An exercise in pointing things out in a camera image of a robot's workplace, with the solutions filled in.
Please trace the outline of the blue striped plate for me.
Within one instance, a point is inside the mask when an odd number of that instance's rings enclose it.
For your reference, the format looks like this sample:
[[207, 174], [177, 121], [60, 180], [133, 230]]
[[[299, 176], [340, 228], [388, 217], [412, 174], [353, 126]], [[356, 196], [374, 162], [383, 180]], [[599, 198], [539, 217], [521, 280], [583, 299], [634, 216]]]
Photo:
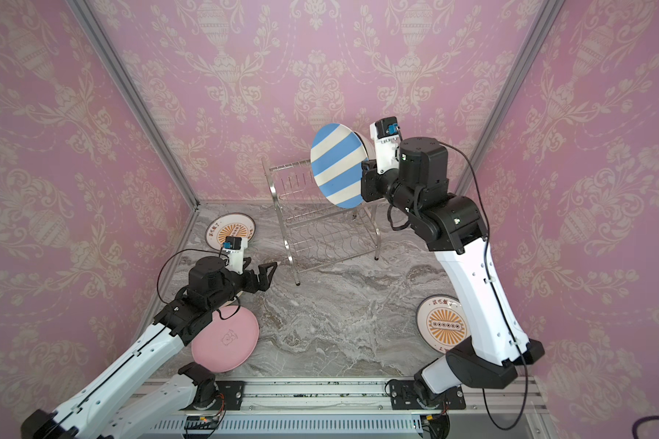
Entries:
[[364, 203], [362, 163], [367, 160], [364, 142], [343, 124], [320, 128], [310, 150], [310, 167], [320, 193], [331, 204], [346, 210]]

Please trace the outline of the steel two-tier dish rack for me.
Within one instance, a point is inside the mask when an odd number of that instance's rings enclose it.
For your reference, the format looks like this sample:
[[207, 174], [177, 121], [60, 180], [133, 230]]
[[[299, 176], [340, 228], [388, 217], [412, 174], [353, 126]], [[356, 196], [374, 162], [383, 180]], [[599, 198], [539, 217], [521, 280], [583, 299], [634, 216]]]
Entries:
[[331, 204], [307, 160], [273, 166], [264, 159], [262, 165], [296, 285], [306, 272], [365, 255], [380, 258], [375, 207], [346, 210]]

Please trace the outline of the pink bear plate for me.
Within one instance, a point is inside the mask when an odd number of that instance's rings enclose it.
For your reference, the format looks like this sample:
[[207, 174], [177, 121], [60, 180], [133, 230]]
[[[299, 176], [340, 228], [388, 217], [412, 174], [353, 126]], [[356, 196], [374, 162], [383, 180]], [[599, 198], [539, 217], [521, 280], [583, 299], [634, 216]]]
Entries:
[[232, 371], [251, 357], [259, 336], [256, 315], [245, 307], [229, 305], [194, 338], [192, 358], [213, 373]]

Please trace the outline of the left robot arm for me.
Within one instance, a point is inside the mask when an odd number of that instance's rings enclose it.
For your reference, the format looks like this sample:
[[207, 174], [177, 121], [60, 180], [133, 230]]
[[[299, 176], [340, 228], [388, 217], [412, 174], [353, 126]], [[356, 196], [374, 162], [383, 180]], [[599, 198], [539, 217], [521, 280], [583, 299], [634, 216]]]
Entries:
[[154, 317], [145, 332], [91, 383], [51, 412], [34, 411], [22, 423], [23, 438], [137, 438], [182, 409], [224, 410], [213, 372], [190, 362], [156, 391], [130, 397], [164, 363], [190, 345], [241, 293], [269, 289], [278, 263], [256, 270], [249, 259], [207, 256], [190, 269], [188, 283]]

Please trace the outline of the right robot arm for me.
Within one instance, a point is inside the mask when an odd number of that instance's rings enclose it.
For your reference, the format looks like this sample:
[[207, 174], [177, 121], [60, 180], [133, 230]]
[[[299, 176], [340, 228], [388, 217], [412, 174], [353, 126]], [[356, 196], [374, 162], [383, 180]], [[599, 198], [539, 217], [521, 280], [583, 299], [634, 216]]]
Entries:
[[362, 164], [366, 201], [385, 199], [406, 214], [407, 227], [426, 243], [450, 279], [470, 335], [415, 376], [419, 402], [432, 406], [461, 385], [501, 390], [545, 355], [512, 311], [491, 254], [491, 228], [481, 201], [448, 189], [451, 146], [435, 138], [375, 141]]

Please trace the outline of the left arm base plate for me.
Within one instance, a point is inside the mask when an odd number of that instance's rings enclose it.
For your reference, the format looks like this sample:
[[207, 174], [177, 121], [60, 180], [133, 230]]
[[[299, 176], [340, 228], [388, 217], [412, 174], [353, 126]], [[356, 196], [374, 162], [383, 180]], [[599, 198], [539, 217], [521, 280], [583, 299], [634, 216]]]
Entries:
[[243, 402], [245, 384], [243, 380], [203, 383], [198, 387], [187, 410], [239, 411]]

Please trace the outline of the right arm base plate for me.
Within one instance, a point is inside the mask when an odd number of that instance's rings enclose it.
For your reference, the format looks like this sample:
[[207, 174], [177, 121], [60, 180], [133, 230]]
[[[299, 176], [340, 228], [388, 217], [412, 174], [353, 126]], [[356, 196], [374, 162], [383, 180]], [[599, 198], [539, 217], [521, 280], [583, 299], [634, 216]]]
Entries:
[[389, 397], [394, 411], [465, 410], [464, 393], [461, 386], [453, 387], [439, 395], [413, 380], [392, 379], [386, 382], [384, 393]]

